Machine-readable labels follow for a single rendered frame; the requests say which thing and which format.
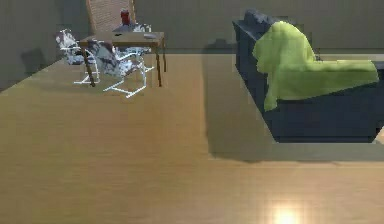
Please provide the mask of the tan wicker panel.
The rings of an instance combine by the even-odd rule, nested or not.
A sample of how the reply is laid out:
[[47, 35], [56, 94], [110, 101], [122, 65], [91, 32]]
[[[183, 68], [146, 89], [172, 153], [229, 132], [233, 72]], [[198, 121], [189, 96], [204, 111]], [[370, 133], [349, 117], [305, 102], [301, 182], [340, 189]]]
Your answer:
[[122, 32], [124, 29], [130, 29], [129, 25], [122, 24], [122, 10], [127, 10], [131, 22], [135, 23], [136, 0], [85, 0], [85, 2], [93, 33], [115, 30]]

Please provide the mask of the dark grey cushion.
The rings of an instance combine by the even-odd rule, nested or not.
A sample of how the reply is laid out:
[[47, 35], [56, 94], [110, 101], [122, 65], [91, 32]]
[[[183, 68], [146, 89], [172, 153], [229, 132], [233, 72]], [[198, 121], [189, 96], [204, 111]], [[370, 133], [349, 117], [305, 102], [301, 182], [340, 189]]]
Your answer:
[[244, 21], [257, 32], [266, 32], [276, 22], [276, 19], [257, 10], [247, 10]]

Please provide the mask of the green blanket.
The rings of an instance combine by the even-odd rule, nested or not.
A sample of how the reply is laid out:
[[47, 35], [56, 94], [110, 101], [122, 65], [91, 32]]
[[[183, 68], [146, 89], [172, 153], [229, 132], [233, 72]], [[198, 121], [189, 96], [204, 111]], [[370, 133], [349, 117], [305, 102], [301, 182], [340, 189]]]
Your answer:
[[370, 60], [317, 60], [307, 37], [283, 21], [256, 41], [253, 56], [257, 71], [267, 77], [266, 111], [279, 100], [304, 100], [379, 81]]

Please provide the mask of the brown wooden table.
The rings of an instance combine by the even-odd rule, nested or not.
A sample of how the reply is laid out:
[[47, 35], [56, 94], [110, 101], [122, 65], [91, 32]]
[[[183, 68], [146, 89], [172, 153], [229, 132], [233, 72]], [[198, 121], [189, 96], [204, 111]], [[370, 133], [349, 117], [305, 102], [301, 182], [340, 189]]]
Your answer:
[[[156, 39], [146, 39], [144, 34], [155, 34]], [[112, 32], [103, 31], [95, 33], [93, 36], [89, 36], [79, 41], [79, 46], [82, 51], [85, 51], [89, 47], [88, 42], [90, 40], [101, 40], [111, 43], [115, 47], [149, 47], [156, 55], [157, 62], [157, 77], [158, 85], [162, 86], [161, 71], [163, 68], [167, 70], [166, 56], [165, 56], [165, 35], [163, 32]]]

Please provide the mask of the dark blue sofa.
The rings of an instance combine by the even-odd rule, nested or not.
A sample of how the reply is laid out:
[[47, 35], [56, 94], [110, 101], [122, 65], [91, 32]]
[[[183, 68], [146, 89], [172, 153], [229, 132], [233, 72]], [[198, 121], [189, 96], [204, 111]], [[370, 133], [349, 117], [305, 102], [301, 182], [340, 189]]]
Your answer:
[[257, 32], [244, 18], [233, 22], [236, 67], [272, 137], [279, 143], [370, 143], [384, 127], [384, 63], [373, 62], [377, 83], [304, 100], [279, 100], [264, 109], [267, 77], [257, 71], [253, 47], [266, 32]]

